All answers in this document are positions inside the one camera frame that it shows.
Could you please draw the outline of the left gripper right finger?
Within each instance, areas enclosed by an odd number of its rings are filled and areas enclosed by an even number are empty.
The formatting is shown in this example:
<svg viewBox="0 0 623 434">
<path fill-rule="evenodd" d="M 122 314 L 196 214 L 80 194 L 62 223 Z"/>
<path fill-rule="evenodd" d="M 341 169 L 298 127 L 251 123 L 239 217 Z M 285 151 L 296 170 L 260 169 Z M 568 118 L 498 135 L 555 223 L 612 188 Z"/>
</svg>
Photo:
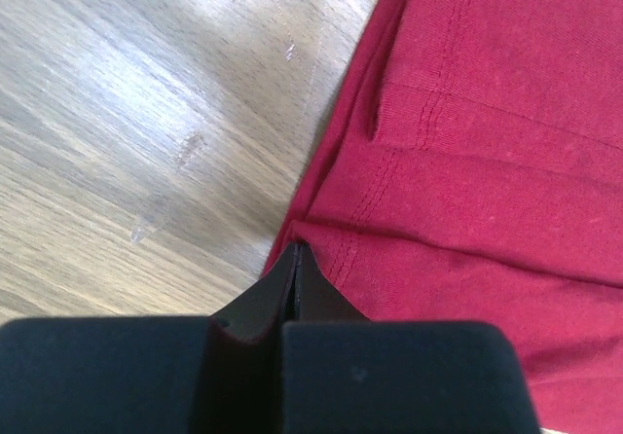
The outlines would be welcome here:
<svg viewBox="0 0 623 434">
<path fill-rule="evenodd" d="M 282 329 L 286 433 L 535 433 L 517 354 L 475 321 L 362 318 L 296 250 L 295 314 Z"/>
</svg>

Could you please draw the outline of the dark red t-shirt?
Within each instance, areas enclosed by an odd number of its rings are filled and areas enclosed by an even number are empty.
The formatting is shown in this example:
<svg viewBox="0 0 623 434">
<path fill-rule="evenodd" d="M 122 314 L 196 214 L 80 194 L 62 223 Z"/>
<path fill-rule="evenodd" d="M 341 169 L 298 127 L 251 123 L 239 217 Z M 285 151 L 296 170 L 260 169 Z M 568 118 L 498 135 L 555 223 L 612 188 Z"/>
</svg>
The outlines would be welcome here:
<svg viewBox="0 0 623 434">
<path fill-rule="evenodd" d="M 622 0 L 379 0 L 269 261 L 486 321 L 540 423 L 622 429 Z"/>
</svg>

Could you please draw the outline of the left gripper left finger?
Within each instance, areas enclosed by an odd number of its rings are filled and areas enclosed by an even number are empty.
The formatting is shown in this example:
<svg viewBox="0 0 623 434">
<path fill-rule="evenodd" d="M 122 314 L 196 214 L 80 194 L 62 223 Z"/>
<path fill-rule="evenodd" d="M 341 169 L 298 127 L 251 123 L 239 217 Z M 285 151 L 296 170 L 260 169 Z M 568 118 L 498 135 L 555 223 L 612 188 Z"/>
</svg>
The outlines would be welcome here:
<svg viewBox="0 0 623 434">
<path fill-rule="evenodd" d="M 5 433 L 271 433 L 298 261 L 209 316 L 38 317 L 1 328 Z"/>
</svg>

